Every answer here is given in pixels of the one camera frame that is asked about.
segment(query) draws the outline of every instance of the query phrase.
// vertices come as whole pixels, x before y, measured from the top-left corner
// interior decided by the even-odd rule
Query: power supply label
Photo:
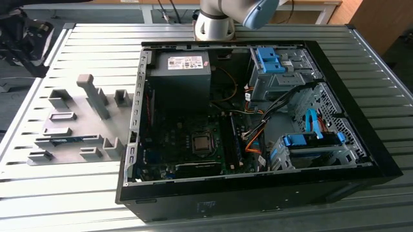
[[[202,69],[202,57],[170,57],[168,58],[168,70],[178,69]]]

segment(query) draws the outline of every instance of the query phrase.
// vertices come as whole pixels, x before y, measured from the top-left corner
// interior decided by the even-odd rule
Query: wooden cabinet
[[[329,24],[353,24],[382,55],[412,22],[412,0],[344,0]]]

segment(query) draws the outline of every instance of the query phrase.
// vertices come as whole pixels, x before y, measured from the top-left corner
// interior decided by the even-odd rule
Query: metal workbench
[[[237,31],[239,40],[318,41],[404,176],[334,204],[146,225],[114,202],[119,162],[28,166],[27,155],[50,113],[46,93],[72,85],[79,73],[94,74],[98,87],[132,88],[140,42],[193,40],[193,26],[67,25],[48,75],[35,81],[0,145],[0,230],[413,230],[413,97],[360,34],[345,26],[320,25]]]

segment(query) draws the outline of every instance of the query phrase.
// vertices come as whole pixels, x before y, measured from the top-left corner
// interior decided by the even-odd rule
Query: blue plastic clip
[[[285,67],[279,64],[278,55],[273,47],[257,48],[258,59],[263,65],[263,73],[285,73]]]
[[[283,143],[285,143],[285,146],[290,146],[291,143],[290,143],[290,139],[287,137],[283,137]]]
[[[346,142],[346,136],[344,135],[344,133],[342,133],[342,132],[338,132],[338,133],[337,133],[337,137],[338,137],[341,143],[344,144],[344,143]]]
[[[274,156],[277,155],[277,149],[274,149],[271,156],[270,156],[270,160],[274,158]]]
[[[307,142],[302,134],[290,134],[287,135],[287,138],[293,146],[307,145]]]
[[[313,131],[317,134],[317,138],[322,139],[322,133],[318,125],[318,119],[317,119],[317,111],[316,109],[307,109],[307,112],[305,113],[305,131],[312,132],[312,124],[313,124]]]

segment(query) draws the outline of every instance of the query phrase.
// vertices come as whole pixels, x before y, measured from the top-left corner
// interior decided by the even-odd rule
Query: black cable
[[[289,99],[290,97],[302,89],[306,88],[312,88],[314,85],[317,84],[317,82],[310,82],[306,83],[302,86],[295,86],[294,88],[290,89],[290,91],[287,91],[285,94],[282,94],[277,100],[271,103],[271,105],[267,107],[262,117],[261,117],[261,123],[257,125],[257,127],[254,127],[254,129],[251,129],[245,135],[243,137],[249,137],[251,135],[251,133],[254,133],[261,127],[263,127],[269,121],[269,119],[271,118],[270,113],[278,111],[287,103],[289,103]]]
[[[163,5],[162,5],[162,3],[160,3],[160,0],[158,0],[158,3],[159,3],[159,6],[160,6],[162,11],[166,12],[166,9],[163,8]]]
[[[287,18],[286,20],[283,20],[282,22],[279,22],[279,23],[277,23],[277,24],[289,23],[289,22],[290,22],[290,19],[291,19],[291,17],[293,17],[293,13],[294,13],[294,5],[295,5],[294,0],[291,0],[291,11],[290,11],[290,16],[289,16],[289,18]]]
[[[181,17],[179,17],[179,14],[178,14],[178,10],[177,10],[177,7],[175,7],[175,4],[174,4],[174,1],[172,0],[168,0],[171,5],[172,5],[172,8],[174,8],[174,11],[175,11],[175,15],[177,15],[177,19],[178,19],[178,23],[182,24],[182,21],[181,21]]]

